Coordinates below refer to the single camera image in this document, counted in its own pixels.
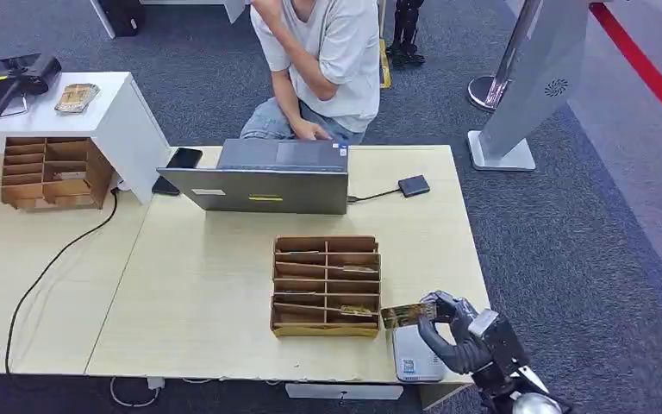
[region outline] jeans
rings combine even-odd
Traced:
[[[301,117],[308,122],[317,123],[331,139],[347,145],[358,145],[364,139],[363,132],[352,132],[339,125],[332,118],[316,114],[303,101],[298,101]],[[258,105],[240,132],[240,138],[265,138],[268,140],[292,140],[295,138],[288,119],[278,105],[275,97]]]

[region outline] man's arm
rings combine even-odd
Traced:
[[[331,137],[316,123],[308,122],[301,118],[301,110],[298,106],[298,97],[290,82],[290,75],[285,69],[279,72],[270,72],[272,80],[272,91],[278,100],[280,110],[288,119],[290,128],[301,140],[330,140]]]
[[[268,23],[268,27],[275,35],[275,38],[283,45],[283,49],[285,49],[285,52],[290,57],[290,61],[293,62],[293,66],[301,74],[306,85],[309,86],[313,93],[322,101],[328,101],[334,97],[339,86],[323,76],[318,60],[306,52],[296,38],[290,34],[288,28],[280,23],[279,19],[278,23],[273,23],[272,25]]]
[[[328,101],[336,95],[338,85],[323,76],[318,59],[305,51],[280,19],[280,0],[253,0],[253,6],[265,21],[272,34],[283,46],[290,61],[301,74],[306,85],[322,101]]]

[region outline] red stripe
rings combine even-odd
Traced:
[[[656,66],[641,52],[633,39],[626,33],[623,26],[610,13],[605,4],[593,3],[590,12],[603,26],[610,39],[615,43],[626,60],[639,74],[640,78],[648,85],[651,91],[662,103],[662,75]]]

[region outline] man's hand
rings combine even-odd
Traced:
[[[321,125],[317,123],[308,122],[305,119],[302,119],[295,124],[290,126],[293,128],[293,132],[296,133],[296,137],[299,140],[330,140],[331,135],[321,128]]]
[[[283,0],[253,0],[252,5],[263,18],[270,30],[280,23],[281,2]]]

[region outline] floor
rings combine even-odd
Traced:
[[[365,144],[451,146],[492,306],[512,320],[554,392],[580,412],[662,413],[662,109],[591,24],[584,62],[591,82],[531,134],[537,171],[474,171],[465,135],[486,115],[465,101],[464,89],[496,67],[512,5],[425,2],[418,44],[428,63],[393,73]],[[662,25],[662,0],[613,10],[627,28],[643,26],[634,37],[662,65],[662,26],[646,25]],[[79,0],[0,0],[0,22],[9,28],[0,29],[0,58],[54,53],[66,71],[133,72],[174,145],[236,137],[271,93],[247,13],[230,26],[215,7],[153,6],[140,36],[116,41]],[[20,382],[48,389],[22,392],[0,376],[0,413],[118,411],[107,379]],[[142,388],[126,379],[119,391],[140,400]],[[143,412],[419,410],[414,389],[397,402],[339,405],[289,400],[282,387],[263,383],[172,380]],[[462,392],[435,411],[478,412],[477,396]]]

